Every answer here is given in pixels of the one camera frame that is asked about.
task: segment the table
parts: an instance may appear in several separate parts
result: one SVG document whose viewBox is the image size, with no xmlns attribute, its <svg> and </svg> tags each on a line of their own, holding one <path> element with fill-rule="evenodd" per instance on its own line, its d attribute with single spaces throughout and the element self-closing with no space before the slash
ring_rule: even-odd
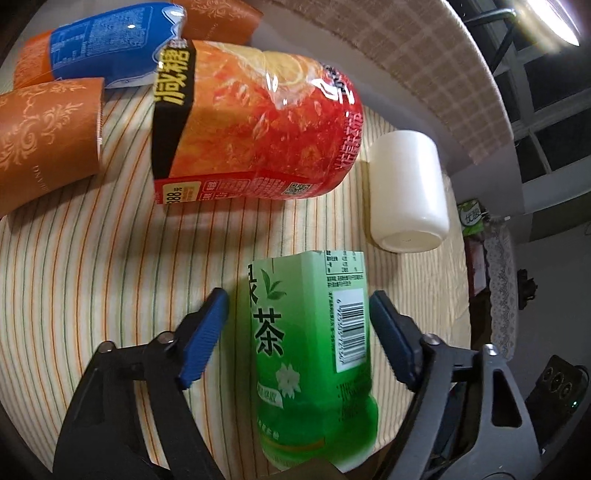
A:
<svg viewBox="0 0 591 480">
<path fill-rule="evenodd" d="M 228 325 L 187 401 L 227 478 L 272 472 L 256 438 L 249 362 L 246 266 L 254 258 L 363 251 L 369 291 L 386 290 L 423 331 L 470 345 L 463 241 L 449 179 L 451 232 L 440 248 L 397 255 L 369 237 L 367 152 L 394 129 L 379 115 L 365 109 L 360 157 L 325 196 L 164 207 L 154 203 L 151 185 L 151 109 L 148 87 L 107 91 L 100 173 L 0 220 L 0 401 L 46 465 L 97 345 L 148 342 L 223 287 L 231 299 Z M 379 449 L 395 436 L 411 395 L 396 382 L 375 335 L 371 344 Z M 144 411 L 146 402 L 139 395 Z M 141 417 L 152 458 L 165 465 L 149 412 Z"/>
</svg>

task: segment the plastic bottle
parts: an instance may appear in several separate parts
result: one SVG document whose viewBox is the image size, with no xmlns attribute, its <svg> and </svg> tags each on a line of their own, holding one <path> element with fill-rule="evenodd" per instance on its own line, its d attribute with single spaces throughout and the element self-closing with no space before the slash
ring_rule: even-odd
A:
<svg viewBox="0 0 591 480">
<path fill-rule="evenodd" d="M 249 285 L 265 455 L 280 470 L 315 457 L 357 467 L 378 422 L 363 253 L 255 261 Z"/>
</svg>

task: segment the paper cup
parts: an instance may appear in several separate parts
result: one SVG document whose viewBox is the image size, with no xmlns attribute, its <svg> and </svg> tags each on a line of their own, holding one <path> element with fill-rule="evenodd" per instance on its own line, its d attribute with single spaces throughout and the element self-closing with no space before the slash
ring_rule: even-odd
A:
<svg viewBox="0 0 591 480">
<path fill-rule="evenodd" d="M 384 250 L 437 248 L 449 233 L 449 217 L 437 147 L 428 136 L 397 130 L 369 151 L 371 235 Z"/>
</svg>

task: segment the barcode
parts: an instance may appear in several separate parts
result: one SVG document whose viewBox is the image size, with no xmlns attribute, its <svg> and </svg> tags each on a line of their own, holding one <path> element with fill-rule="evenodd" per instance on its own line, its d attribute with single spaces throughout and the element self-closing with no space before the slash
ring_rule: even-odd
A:
<svg viewBox="0 0 591 480">
<path fill-rule="evenodd" d="M 344 372 L 365 362 L 366 326 L 362 288 L 333 293 L 336 371 Z"/>
<path fill-rule="evenodd" d="M 283 190 L 283 195 L 301 195 L 310 190 L 311 183 L 296 183 L 292 181 L 289 186 Z"/>
</svg>

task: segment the screw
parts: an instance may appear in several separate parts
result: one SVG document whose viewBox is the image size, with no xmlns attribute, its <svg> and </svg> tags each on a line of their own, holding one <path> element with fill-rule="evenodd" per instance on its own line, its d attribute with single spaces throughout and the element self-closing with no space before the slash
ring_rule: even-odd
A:
<svg viewBox="0 0 591 480">
<path fill-rule="evenodd" d="M 499 354 L 498 349 L 492 343 L 487 343 L 484 348 L 490 356 L 496 356 Z"/>
<path fill-rule="evenodd" d="M 166 345 L 167 343 L 171 343 L 174 341 L 174 333 L 173 332 L 162 332 L 158 335 L 157 340 L 159 343 Z"/>
<path fill-rule="evenodd" d="M 111 342 L 110 340 L 107 340 L 106 342 L 102 342 L 99 345 L 99 353 L 107 353 L 110 352 L 111 350 L 115 350 L 115 344 L 113 342 Z"/>
<path fill-rule="evenodd" d="M 425 333 L 423 340 L 428 345 L 439 345 L 441 343 L 441 339 L 434 333 Z"/>
</svg>

